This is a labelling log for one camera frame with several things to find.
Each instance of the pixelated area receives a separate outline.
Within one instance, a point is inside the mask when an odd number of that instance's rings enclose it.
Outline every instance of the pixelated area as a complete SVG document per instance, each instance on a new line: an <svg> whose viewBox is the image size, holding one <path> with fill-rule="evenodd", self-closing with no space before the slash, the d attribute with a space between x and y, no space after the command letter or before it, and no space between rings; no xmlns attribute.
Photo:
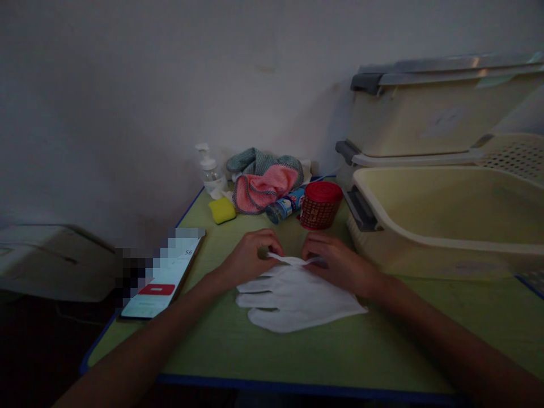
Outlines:
<svg viewBox="0 0 544 408"><path fill-rule="evenodd" d="M169 228L167 237L161 239L161 248L153 249L153 257L133 257L134 248L117 248L116 262L122 271L115 282L115 307L119 311L130 299L146 287L154 278L154 272L173 264L179 259L190 259L195 239L206 234L204 228Z"/></svg>

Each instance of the yellow sponge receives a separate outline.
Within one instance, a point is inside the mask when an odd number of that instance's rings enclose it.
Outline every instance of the yellow sponge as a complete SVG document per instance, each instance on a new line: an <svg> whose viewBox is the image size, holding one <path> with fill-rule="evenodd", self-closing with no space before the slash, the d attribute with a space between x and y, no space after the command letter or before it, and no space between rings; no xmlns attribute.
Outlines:
<svg viewBox="0 0 544 408"><path fill-rule="evenodd" d="M226 221L236 218L234 205L227 197L220 198L208 204L211 210L211 215L214 217L216 224L222 224Z"/></svg>

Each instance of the smartphone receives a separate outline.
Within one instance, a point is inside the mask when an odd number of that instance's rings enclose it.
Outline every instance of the smartphone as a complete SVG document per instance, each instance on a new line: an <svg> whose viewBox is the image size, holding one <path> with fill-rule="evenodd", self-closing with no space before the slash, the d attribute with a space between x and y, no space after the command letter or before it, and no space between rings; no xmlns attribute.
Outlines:
<svg viewBox="0 0 544 408"><path fill-rule="evenodd" d="M154 258L152 281L125 305L120 321L147 321L165 310L178 297L204 236L175 238L175 247L168 248L167 257Z"/></svg>

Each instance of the pink cloth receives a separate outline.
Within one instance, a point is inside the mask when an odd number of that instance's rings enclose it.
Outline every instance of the pink cloth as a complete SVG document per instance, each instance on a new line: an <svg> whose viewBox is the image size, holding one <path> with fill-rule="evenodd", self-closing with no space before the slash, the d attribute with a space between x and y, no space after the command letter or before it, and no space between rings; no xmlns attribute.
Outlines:
<svg viewBox="0 0 544 408"><path fill-rule="evenodd" d="M297 170L274 164L262 176L242 175L236 180L232 199L238 212L261 214L267 205L291 191L299 177Z"/></svg>

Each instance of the wrinkled fabric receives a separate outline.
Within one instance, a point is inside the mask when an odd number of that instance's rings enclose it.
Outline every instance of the wrinkled fabric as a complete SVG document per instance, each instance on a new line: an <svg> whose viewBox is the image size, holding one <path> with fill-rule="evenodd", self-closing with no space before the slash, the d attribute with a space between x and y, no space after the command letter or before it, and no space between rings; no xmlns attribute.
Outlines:
<svg viewBox="0 0 544 408"><path fill-rule="evenodd" d="M293 156L275 158L252 147L229 159L227 170L235 182L232 203L241 214L257 215L266 206L300 187L304 169Z"/></svg>
<svg viewBox="0 0 544 408"><path fill-rule="evenodd" d="M269 256L290 265L276 265L262 274L263 278L237 287L240 294L236 303L251 308L248 318L256 326L271 332L290 333L368 312L353 294L303 268L310 262L323 262L322 258L304 261L275 254Z"/></svg>
<svg viewBox="0 0 544 408"><path fill-rule="evenodd" d="M295 170L280 164L274 164L264 176L242 175L236 180L232 202L239 213L262 214L266 206L294 188L298 177Z"/></svg>

